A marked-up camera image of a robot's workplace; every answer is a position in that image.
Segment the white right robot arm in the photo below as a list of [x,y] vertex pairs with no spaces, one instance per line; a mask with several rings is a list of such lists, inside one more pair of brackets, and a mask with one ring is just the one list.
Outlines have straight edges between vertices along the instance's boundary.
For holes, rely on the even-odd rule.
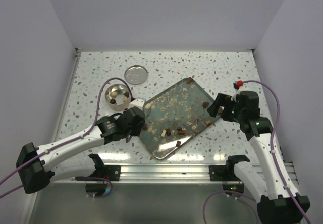
[[241,181],[257,203],[261,223],[300,223],[310,208],[307,196],[302,196],[293,184],[274,142],[270,120],[260,115],[259,97],[253,91],[241,91],[234,96],[219,93],[208,108],[211,117],[235,122],[245,134],[259,160],[263,176],[255,170],[245,155],[229,156],[224,166],[210,166],[212,181]]

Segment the metal serving tongs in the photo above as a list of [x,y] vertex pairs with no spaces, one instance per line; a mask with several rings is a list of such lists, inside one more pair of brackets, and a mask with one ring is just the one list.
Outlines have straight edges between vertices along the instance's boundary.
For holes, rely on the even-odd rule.
[[[133,130],[127,137],[126,137],[126,143],[128,143],[128,142],[130,142],[130,140],[133,138],[133,137],[139,137],[140,136],[140,133],[141,133],[141,131],[143,130],[142,128],[143,128],[143,126],[145,125],[145,124],[147,124],[146,123],[146,119],[147,119],[147,117],[148,116],[150,116],[150,114],[151,114],[151,108],[150,109],[146,109],[145,108],[145,106],[144,106],[144,109],[143,110],[141,110],[142,111],[142,113],[144,114],[144,121],[142,122],[142,123],[139,123],[139,125],[138,126],[136,126],[135,127],[135,130]],[[126,111],[128,111],[128,110],[130,110],[130,109],[133,109],[133,108],[126,108],[125,110],[124,110],[124,112],[126,112]]]

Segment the round metal tin lid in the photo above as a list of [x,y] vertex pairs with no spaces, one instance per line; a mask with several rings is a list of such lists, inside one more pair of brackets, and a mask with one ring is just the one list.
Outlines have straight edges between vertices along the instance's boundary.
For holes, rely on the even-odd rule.
[[125,70],[124,77],[129,84],[139,85],[147,80],[148,71],[144,66],[133,65]]

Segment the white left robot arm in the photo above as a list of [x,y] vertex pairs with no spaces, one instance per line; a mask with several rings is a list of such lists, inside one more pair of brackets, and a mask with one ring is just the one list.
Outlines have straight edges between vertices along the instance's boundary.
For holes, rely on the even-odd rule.
[[24,145],[16,162],[16,168],[26,194],[44,189],[59,171],[54,168],[61,162],[86,150],[111,142],[139,136],[145,124],[142,107],[133,106],[111,116],[101,117],[85,130],[60,141],[35,147]]

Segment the dark cup chocolate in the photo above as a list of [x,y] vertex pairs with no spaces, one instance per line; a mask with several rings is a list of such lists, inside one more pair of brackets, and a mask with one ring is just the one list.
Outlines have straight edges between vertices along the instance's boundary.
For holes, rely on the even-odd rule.
[[166,129],[166,134],[167,134],[168,136],[170,136],[170,135],[171,135],[171,133],[172,133],[172,132],[171,132],[171,129],[167,128],[167,129]]

